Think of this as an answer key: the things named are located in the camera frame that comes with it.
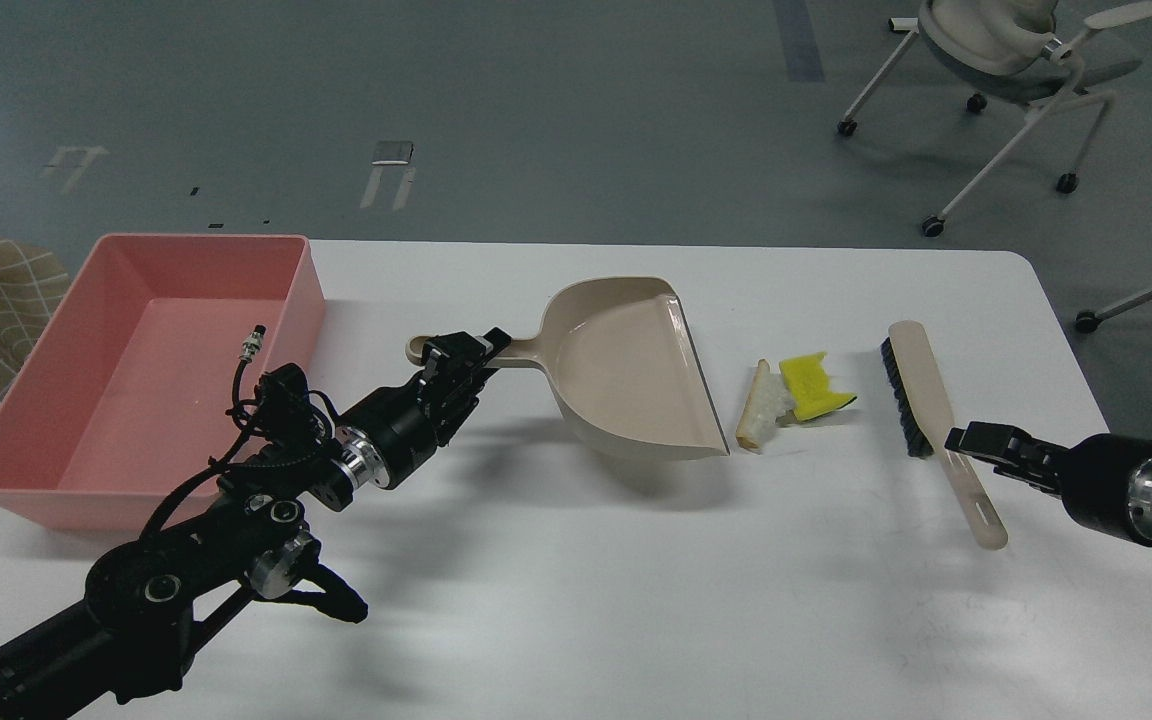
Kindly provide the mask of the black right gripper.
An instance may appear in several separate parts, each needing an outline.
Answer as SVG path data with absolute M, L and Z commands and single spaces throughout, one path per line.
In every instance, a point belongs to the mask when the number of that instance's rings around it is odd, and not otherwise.
M 995 473 L 1030 488 L 1060 493 L 1076 524 L 1121 541 L 1151 546 L 1135 528 L 1128 505 L 1135 471 L 1152 457 L 1147 439 L 1105 433 L 1068 448 L 1011 425 L 968 423 L 965 429 L 950 429 L 943 447 L 992 462 Z

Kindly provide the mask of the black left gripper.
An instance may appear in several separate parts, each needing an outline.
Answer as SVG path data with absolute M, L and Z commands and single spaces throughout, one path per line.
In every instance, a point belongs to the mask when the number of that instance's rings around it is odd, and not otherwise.
M 422 342 L 422 376 L 381 387 L 338 420 L 338 441 L 367 446 L 367 483 L 397 488 L 467 423 L 479 406 L 484 373 L 502 369 L 511 334 L 492 328 L 480 336 L 439 334 Z

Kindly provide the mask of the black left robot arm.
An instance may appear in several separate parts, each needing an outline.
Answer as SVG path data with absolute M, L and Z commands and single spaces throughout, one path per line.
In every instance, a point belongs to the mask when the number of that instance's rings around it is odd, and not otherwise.
M 396 488 L 476 409 L 511 338 L 429 338 L 419 369 L 338 414 L 293 363 L 251 397 L 230 389 L 236 442 L 96 561 L 78 602 L 0 646 L 0 719 L 65 719 L 104 694 L 126 705 L 179 691 L 200 647 L 251 602 L 361 623 L 361 593 L 326 568 L 303 497 L 329 510 L 358 488 Z

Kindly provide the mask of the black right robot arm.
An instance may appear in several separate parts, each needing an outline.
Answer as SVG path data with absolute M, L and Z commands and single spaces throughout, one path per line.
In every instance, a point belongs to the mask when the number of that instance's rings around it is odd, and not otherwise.
M 943 446 L 1059 498 L 1079 526 L 1152 548 L 1151 439 L 1097 434 L 1062 447 L 1011 425 L 970 420 L 952 429 Z

